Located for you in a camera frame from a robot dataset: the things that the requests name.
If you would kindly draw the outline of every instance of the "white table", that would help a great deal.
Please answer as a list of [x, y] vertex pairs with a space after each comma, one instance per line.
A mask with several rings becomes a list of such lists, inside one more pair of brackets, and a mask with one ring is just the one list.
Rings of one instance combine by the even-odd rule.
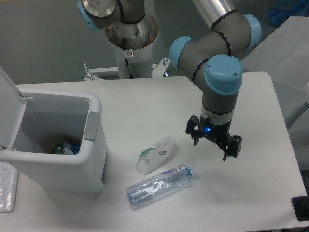
[[[296, 219], [291, 198], [306, 195], [269, 75], [245, 73], [230, 129], [242, 136], [237, 158], [222, 161], [216, 144], [185, 133], [200, 115], [202, 93], [185, 77], [95, 80], [22, 87], [92, 92], [102, 101], [102, 124], [110, 149], [100, 194], [45, 190], [20, 175], [14, 213], [0, 215], [6, 231], [211, 231], [241, 232], [309, 225]], [[174, 134], [174, 155], [144, 176], [138, 154]], [[139, 210], [126, 187], [172, 167], [193, 166], [198, 179]]]

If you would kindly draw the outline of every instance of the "trash bin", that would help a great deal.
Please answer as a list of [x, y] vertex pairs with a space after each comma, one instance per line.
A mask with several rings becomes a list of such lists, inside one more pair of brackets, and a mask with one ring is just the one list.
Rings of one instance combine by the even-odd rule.
[[[0, 67], [0, 161], [48, 189], [97, 192], [108, 150], [95, 94], [18, 89]], [[76, 155], [51, 154], [65, 136]]]

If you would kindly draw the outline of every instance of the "black object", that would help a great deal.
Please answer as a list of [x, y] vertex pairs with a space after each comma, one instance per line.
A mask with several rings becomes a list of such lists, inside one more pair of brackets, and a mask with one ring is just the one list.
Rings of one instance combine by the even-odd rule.
[[234, 13], [234, 12], [237, 12], [236, 9], [234, 10], [231, 10], [230, 12], [227, 12], [226, 14], [224, 14], [223, 16], [221, 16], [220, 18], [218, 18], [211, 26], [211, 30], [222, 20], [224, 19], [225, 17], [229, 16], [230, 14]]
[[105, 156], [105, 162], [104, 162], [104, 168], [103, 168], [102, 177], [101, 177], [101, 180], [102, 180], [102, 183], [103, 183], [103, 184], [105, 183], [106, 165], [107, 165], [107, 161], [108, 161], [107, 156], [108, 156], [108, 155], [106, 154], [106, 156]]
[[196, 146], [199, 139], [205, 137], [216, 143], [224, 151], [223, 161], [226, 160], [226, 157], [237, 157], [241, 150], [241, 137], [237, 135], [230, 136], [228, 131], [231, 121], [223, 125], [212, 125], [210, 121], [210, 117], [206, 119], [201, 117], [200, 121], [195, 115], [192, 115], [189, 119], [185, 132], [191, 135], [193, 145]]
[[304, 186], [305, 186], [305, 189], [306, 189], [306, 193], [307, 195], [309, 196], [309, 170], [300, 170], [300, 174], [301, 174], [301, 177], [303, 179], [303, 182], [304, 182]]
[[309, 221], [309, 196], [293, 197], [292, 204], [299, 221]]
[[218, 35], [222, 37], [227, 47], [227, 55], [230, 57], [232, 55], [232, 51], [231, 51], [230, 42], [228, 41], [227, 37], [220, 31], [214, 31], [214, 33], [217, 33]]
[[307, 231], [308, 229], [309, 229], [309, 226], [303, 228], [303, 229], [302, 229], [301, 231], [299, 231], [299, 232], [305, 232], [305, 231]]

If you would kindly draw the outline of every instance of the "open lid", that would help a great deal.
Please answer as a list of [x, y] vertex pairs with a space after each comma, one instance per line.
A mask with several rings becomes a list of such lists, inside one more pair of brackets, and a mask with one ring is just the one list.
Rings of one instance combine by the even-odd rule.
[[11, 149], [26, 108], [26, 98], [0, 66], [0, 149]]

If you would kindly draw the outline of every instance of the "clear plastic bottle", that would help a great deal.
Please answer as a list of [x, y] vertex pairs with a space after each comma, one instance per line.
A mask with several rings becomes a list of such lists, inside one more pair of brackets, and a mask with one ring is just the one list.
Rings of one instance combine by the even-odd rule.
[[126, 191], [131, 204], [136, 206], [188, 184], [193, 175], [190, 167], [182, 165], [134, 184], [128, 187]]

